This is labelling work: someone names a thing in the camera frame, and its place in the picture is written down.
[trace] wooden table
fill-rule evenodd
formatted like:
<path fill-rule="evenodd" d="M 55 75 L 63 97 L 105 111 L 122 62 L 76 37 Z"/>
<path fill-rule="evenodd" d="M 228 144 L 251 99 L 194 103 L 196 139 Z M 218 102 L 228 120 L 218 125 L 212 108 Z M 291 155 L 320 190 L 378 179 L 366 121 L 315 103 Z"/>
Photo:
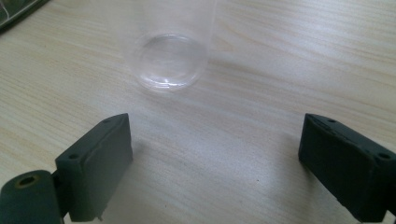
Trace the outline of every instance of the wooden table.
<path fill-rule="evenodd" d="M 129 113 L 134 162 L 103 223 L 358 222 L 297 153 L 305 113 L 396 151 L 394 1 L 220 2 L 205 74 L 163 95 L 93 2 L 50 1 L 0 35 L 1 185 Z"/>

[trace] dark object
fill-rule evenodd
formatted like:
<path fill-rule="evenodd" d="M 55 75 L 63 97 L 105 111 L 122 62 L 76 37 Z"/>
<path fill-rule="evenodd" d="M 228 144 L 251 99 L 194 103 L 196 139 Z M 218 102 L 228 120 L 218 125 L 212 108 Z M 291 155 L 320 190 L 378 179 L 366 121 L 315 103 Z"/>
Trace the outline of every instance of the dark object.
<path fill-rule="evenodd" d="M 52 175 L 33 171 L 8 181 L 0 195 L 0 224 L 63 223 L 101 218 L 132 161 L 127 114 L 105 119 L 56 160 Z"/>
<path fill-rule="evenodd" d="M 22 21 L 49 0 L 0 0 L 0 34 Z"/>
<path fill-rule="evenodd" d="M 396 215 L 396 155 L 333 119 L 305 115 L 300 161 L 360 222 Z"/>

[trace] clear plastic cup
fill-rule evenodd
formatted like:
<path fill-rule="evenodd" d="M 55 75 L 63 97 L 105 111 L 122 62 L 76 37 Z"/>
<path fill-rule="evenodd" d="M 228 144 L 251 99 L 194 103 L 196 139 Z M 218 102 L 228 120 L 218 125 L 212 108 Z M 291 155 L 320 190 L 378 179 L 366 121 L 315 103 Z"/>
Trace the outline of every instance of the clear plastic cup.
<path fill-rule="evenodd" d="M 189 86 L 207 65 L 217 0 L 92 0 L 143 86 Z"/>

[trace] screw hole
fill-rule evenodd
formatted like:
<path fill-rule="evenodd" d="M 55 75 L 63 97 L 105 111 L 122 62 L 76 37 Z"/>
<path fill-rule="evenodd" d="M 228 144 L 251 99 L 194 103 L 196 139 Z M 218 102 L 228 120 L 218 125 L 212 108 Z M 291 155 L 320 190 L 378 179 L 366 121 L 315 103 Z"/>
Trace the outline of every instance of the screw hole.
<path fill-rule="evenodd" d="M 78 154 L 71 154 L 70 156 L 69 156 L 69 159 L 70 160 L 75 160 L 75 159 L 77 159 L 78 158 Z"/>
<path fill-rule="evenodd" d="M 39 179 L 38 175 L 30 175 L 22 178 L 15 184 L 17 189 L 26 189 L 32 186 Z"/>
<path fill-rule="evenodd" d="M 389 160 L 389 159 L 390 159 L 390 155 L 385 154 L 385 153 L 379 153 L 378 156 L 379 156 L 381 159 L 385 159 L 385 160 Z"/>

